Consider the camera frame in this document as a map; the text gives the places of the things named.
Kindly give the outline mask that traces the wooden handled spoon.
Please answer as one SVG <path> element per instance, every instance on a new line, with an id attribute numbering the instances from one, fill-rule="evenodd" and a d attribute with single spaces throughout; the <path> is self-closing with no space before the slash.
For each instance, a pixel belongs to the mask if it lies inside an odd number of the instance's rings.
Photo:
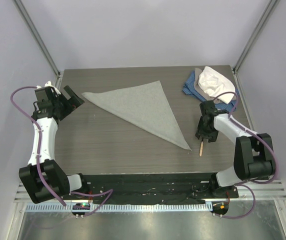
<path id="1" fill-rule="evenodd" d="M 202 157 L 204 149 L 204 141 L 202 140 L 199 147 L 199 157 Z"/>

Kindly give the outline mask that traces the grey cloth napkin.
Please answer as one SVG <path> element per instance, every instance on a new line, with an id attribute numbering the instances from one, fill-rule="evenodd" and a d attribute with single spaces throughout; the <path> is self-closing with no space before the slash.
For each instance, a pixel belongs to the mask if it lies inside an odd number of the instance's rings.
<path id="1" fill-rule="evenodd" d="M 160 81 L 102 93 L 83 92 L 82 96 L 150 134 L 182 149 L 191 150 Z"/>

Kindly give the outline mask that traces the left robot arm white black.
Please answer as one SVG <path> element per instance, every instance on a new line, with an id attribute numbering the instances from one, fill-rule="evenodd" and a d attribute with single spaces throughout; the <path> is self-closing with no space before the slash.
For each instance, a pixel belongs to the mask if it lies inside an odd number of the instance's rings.
<path id="1" fill-rule="evenodd" d="M 83 200 L 90 192 L 81 173 L 66 175 L 55 161 L 55 139 L 59 122 L 84 104 L 67 85 L 66 98 L 50 81 L 34 87 L 36 101 L 34 111 L 28 117 L 34 129 L 33 147 L 27 166 L 19 169 L 19 178 L 33 203 L 39 204 L 57 199 L 65 204 L 63 197 L 72 193 Z"/>

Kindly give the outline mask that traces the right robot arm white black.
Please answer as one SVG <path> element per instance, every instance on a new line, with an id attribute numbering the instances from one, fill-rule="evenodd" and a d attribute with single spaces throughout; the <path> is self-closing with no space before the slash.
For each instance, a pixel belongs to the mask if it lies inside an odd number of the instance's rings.
<path id="1" fill-rule="evenodd" d="M 250 131 L 227 110 L 217 109 L 212 100 L 200 103 L 199 107 L 196 138 L 213 143 L 222 133 L 234 144 L 233 165 L 210 178 L 208 190 L 213 197 L 221 197 L 238 184 L 276 175 L 277 163 L 269 134 Z"/>

